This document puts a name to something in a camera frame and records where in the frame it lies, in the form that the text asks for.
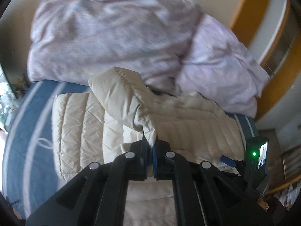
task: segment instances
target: folded blanket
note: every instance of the folded blanket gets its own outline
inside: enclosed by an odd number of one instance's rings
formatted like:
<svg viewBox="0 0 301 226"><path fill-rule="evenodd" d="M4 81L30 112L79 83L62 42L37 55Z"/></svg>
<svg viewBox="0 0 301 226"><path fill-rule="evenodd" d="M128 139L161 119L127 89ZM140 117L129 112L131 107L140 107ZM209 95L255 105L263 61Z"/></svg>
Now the folded blanket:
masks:
<svg viewBox="0 0 301 226"><path fill-rule="evenodd" d="M174 94L200 16L193 0L44 0L32 22L28 77L88 85L118 66Z"/></svg>
<svg viewBox="0 0 301 226"><path fill-rule="evenodd" d="M251 117L269 76L231 30L193 0L44 0L32 22L28 77L88 85L117 66L152 90L197 91Z"/></svg>

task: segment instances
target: blue mattress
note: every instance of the blue mattress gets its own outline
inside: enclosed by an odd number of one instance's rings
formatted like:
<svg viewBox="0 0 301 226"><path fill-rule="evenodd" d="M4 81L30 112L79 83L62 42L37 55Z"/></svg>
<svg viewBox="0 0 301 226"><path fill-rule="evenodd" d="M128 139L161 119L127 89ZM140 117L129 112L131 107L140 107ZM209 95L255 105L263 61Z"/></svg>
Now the blue mattress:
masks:
<svg viewBox="0 0 301 226"><path fill-rule="evenodd" d="M64 183L58 179L53 161L51 113L56 95L85 92L87 86L45 80L31 85L11 126L3 157L2 185L9 201L20 199L14 208L27 218ZM253 119L236 119L245 139L258 135Z"/></svg>

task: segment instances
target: metal screw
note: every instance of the metal screw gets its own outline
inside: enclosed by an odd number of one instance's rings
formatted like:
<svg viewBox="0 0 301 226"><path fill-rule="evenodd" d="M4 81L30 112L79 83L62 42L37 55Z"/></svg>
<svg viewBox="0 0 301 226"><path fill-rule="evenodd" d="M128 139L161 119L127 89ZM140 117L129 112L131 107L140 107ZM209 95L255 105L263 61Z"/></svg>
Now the metal screw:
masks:
<svg viewBox="0 0 301 226"><path fill-rule="evenodd" d="M133 153L133 152L126 152L126 154L125 154L125 157L128 159L133 158L134 156L135 156L135 153Z"/></svg>
<svg viewBox="0 0 301 226"><path fill-rule="evenodd" d="M174 158L176 156L176 154L172 151L168 151L165 155L167 158Z"/></svg>
<svg viewBox="0 0 301 226"><path fill-rule="evenodd" d="M204 162L202 162L202 167L205 169L208 169L211 167L211 163L208 161L204 161Z"/></svg>
<svg viewBox="0 0 301 226"><path fill-rule="evenodd" d="M99 164L97 162L92 162L90 165L89 165L89 168L91 170L95 170L99 167Z"/></svg>

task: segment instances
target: white stripe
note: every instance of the white stripe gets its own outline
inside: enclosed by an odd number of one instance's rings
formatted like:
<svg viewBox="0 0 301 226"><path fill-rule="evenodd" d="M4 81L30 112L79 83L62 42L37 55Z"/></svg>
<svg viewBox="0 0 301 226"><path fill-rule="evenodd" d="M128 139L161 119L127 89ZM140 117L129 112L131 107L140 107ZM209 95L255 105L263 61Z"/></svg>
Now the white stripe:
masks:
<svg viewBox="0 0 301 226"><path fill-rule="evenodd" d="M250 130L251 130L252 137L254 138L255 135L254 135L254 132L253 132L253 128L252 128L252 126L251 126L251 123L250 123L250 121L249 121L249 118L246 117L246 116L245 116L245 118L246 118L246 122L248 123L249 128L250 128Z"/></svg>
<svg viewBox="0 0 301 226"><path fill-rule="evenodd" d="M31 177L31 170L33 166L33 158L35 155L36 147L38 144L38 139L41 135L41 132L44 128L44 125L47 121L47 117L52 110L52 104L56 95L60 94L64 89L66 82L60 82L57 87L52 92L51 97L47 100L47 103L44 109L41 111L41 114L38 118L38 121L35 126L35 130L31 136L29 141L29 145L26 152L25 163L24 163L24 170L23 170L23 205L24 205L24 212L26 218L29 217L31 214L31 207L30 207L30 177Z"/></svg>
<svg viewBox="0 0 301 226"><path fill-rule="evenodd" d="M245 137L245 135L243 133L243 129L241 127L241 124L240 124L239 119L238 119L238 117L237 117L236 114L234 114L234 118L235 118L235 120L237 122L237 125L238 125L238 128L240 130L241 139L243 140L243 147L244 147L244 150L246 151L246 137Z"/></svg>
<svg viewBox="0 0 301 226"><path fill-rule="evenodd" d="M3 185L3 195L4 196L7 196L7 169L8 169L9 153L11 151L11 144L15 138L17 128L20 124L20 121L23 118L23 115L24 115L29 103L31 102L32 98L34 97L34 95L36 94L36 92L38 91L38 89L40 88L42 83L43 82L37 82L34 84L33 88L30 90L30 92L24 99L22 105L20 106L20 109L19 109L17 115L15 116L14 122L10 128L8 139L5 144L6 149L5 149L5 153L4 153L4 157L3 157L2 185Z"/></svg>
<svg viewBox="0 0 301 226"><path fill-rule="evenodd" d="M44 149L51 149L51 150L53 150L52 147L47 146L47 145L45 145L45 144L38 143L38 146L40 146L40 147L42 147L42 148L44 148Z"/></svg>

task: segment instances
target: bed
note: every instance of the bed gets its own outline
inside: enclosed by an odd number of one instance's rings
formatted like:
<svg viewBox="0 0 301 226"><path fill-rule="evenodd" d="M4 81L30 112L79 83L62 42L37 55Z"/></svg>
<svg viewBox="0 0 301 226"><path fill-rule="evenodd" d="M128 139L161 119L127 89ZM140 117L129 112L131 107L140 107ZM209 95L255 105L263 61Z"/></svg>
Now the bed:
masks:
<svg viewBox="0 0 301 226"><path fill-rule="evenodd" d="M56 95L86 92L90 88L67 82L33 83L23 99L7 138L3 159L3 192L9 201L20 199L14 208L27 217L65 182L55 172L52 153L51 113ZM245 139L258 131L253 119L228 114L240 123Z"/></svg>

